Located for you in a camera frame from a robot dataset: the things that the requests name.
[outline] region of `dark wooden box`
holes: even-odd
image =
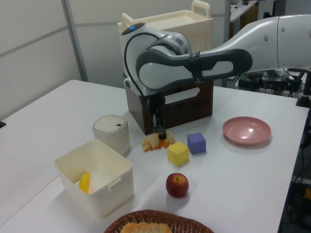
[[[163,107],[166,129],[182,125],[194,120],[209,117],[213,113],[213,81],[181,86],[165,92],[165,96],[199,87],[197,96],[185,100],[165,104]],[[128,109],[145,135],[151,130],[150,113],[142,108],[139,96],[126,87]]]

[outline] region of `yellow lemon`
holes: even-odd
[[[80,178],[79,188],[85,192],[88,193],[88,187],[89,187],[89,173],[84,173]]]

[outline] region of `table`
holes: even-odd
[[[207,152],[190,154],[190,162],[181,167],[168,162],[164,149],[144,153],[140,145],[144,134],[131,114],[125,116],[131,147],[127,159],[133,163],[135,193],[108,217],[87,216],[56,177],[2,225],[0,233],[100,233],[118,217],[142,209],[192,218],[216,233],[277,232],[308,109],[297,107],[292,98],[216,86],[213,96],[213,116],[169,129],[185,145],[190,133],[201,132],[207,141]],[[73,114],[69,110],[63,113],[66,117]],[[228,142],[222,125],[237,116],[264,120],[272,129],[271,139],[252,147]],[[83,114],[77,118],[90,125],[95,120]],[[292,119],[295,124],[288,124]],[[190,182],[183,199],[174,199],[165,190],[165,180],[173,172],[185,174]]]
[[[247,12],[252,6],[254,6],[257,2],[258,2],[257,0],[248,1],[248,5],[242,5],[240,8],[234,8],[236,5],[231,5],[230,23],[234,23],[233,35],[238,33],[240,30],[240,17],[245,12]]]
[[[93,138],[97,119],[127,110],[124,89],[72,80],[5,119],[0,226],[57,176],[56,158]]]

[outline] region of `bread roll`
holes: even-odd
[[[121,233],[172,233],[172,231],[165,223],[129,222],[123,227]]]

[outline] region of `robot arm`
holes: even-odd
[[[135,36],[127,61],[134,80],[149,91],[165,91],[176,85],[236,76],[245,72],[311,67],[311,15],[271,17],[245,26],[233,38],[213,50],[191,53],[182,35],[140,24],[121,40]]]

